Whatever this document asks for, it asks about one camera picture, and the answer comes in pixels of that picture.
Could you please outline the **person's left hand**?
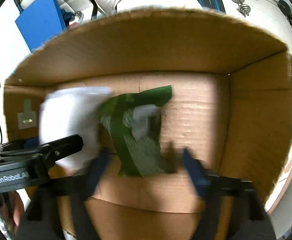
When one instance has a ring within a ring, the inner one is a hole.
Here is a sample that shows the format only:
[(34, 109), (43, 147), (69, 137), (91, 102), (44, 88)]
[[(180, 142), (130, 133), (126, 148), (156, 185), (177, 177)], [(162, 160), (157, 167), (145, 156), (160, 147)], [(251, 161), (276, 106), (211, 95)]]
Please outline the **person's left hand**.
[(17, 191), (0, 193), (0, 217), (11, 236), (15, 235), (23, 214), (24, 205)]

